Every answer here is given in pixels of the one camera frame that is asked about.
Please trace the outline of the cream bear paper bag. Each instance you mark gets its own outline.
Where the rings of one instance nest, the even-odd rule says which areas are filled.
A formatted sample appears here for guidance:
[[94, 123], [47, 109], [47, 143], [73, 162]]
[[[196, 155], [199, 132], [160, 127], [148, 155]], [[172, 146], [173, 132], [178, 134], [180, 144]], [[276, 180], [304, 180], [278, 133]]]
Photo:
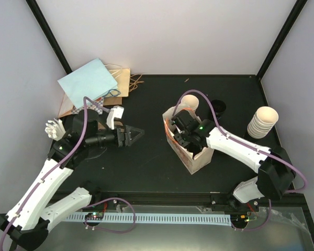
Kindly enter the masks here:
[[194, 154], [192, 152], [189, 152], [186, 148], [182, 147], [179, 143], [177, 143], [174, 139], [174, 131], [176, 130], [176, 126], [171, 125], [171, 117], [174, 109], [175, 106], [169, 108], [162, 115], [167, 142], [176, 153], [176, 155], [179, 157], [179, 159], [182, 161], [184, 166], [187, 168], [189, 173], [193, 175], [211, 162], [214, 149], [205, 147], [198, 154]]

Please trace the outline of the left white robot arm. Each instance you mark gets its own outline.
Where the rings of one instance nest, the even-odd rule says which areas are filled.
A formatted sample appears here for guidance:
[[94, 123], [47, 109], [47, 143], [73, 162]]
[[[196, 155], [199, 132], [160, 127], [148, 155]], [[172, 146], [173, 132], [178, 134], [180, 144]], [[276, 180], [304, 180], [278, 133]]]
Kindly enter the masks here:
[[130, 146], [143, 136], [143, 130], [119, 123], [123, 107], [104, 111], [108, 113], [106, 120], [95, 110], [81, 110], [73, 117], [69, 129], [64, 128], [61, 120], [47, 123], [46, 133], [55, 143], [41, 172], [20, 201], [7, 213], [0, 214], [0, 229], [17, 246], [35, 250], [71, 213], [101, 205], [100, 189], [89, 181], [56, 203], [49, 202], [62, 183], [88, 158], [90, 150], [110, 144]]

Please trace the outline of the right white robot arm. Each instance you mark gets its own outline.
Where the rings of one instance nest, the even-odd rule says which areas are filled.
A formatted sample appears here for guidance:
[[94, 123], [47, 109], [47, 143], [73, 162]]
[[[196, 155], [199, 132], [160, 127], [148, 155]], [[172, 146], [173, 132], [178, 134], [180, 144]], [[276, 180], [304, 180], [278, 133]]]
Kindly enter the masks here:
[[286, 151], [281, 147], [273, 150], [229, 132], [221, 133], [213, 121], [200, 121], [189, 109], [180, 110], [168, 122], [172, 127], [173, 140], [192, 157], [212, 149], [242, 162], [257, 174], [240, 182], [228, 196], [228, 206], [234, 211], [241, 210], [254, 199], [281, 199], [296, 176], [289, 167]]

